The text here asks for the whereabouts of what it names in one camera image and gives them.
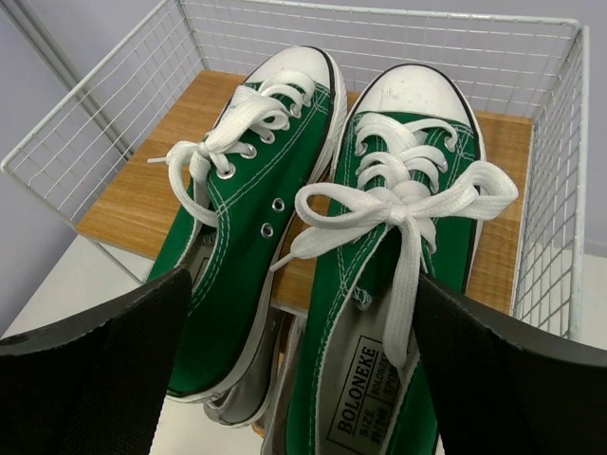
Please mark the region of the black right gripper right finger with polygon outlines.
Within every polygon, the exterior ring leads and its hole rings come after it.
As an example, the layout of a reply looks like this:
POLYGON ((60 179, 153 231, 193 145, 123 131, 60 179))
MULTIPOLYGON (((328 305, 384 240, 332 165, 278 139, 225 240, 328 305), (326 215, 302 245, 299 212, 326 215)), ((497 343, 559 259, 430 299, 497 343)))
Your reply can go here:
POLYGON ((603 454, 606 353, 423 274, 414 334, 448 454, 603 454))

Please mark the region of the green sneaker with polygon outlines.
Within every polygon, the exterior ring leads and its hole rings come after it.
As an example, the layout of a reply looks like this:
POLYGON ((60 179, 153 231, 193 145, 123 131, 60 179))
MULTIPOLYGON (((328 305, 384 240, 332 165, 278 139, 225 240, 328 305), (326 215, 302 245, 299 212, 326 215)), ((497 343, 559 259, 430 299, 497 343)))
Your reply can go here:
POLYGON ((150 271, 182 266, 192 297, 168 395, 195 402, 231 389, 261 343, 295 195, 335 152, 347 91, 324 50, 293 46, 260 64, 198 141, 161 158, 179 209, 150 271))
POLYGON ((349 113, 331 182, 298 191, 289 259, 316 269, 285 454, 433 454, 438 425, 413 329, 421 275, 467 288, 486 220, 518 189, 439 70, 400 64, 349 113))

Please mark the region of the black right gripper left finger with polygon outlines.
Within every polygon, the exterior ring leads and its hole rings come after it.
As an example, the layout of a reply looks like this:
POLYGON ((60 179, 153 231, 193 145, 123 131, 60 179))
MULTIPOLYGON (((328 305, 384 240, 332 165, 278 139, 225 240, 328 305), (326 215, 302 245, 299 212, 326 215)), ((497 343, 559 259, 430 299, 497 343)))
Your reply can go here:
POLYGON ((176 268, 1 341, 4 454, 147 454, 191 301, 176 268))

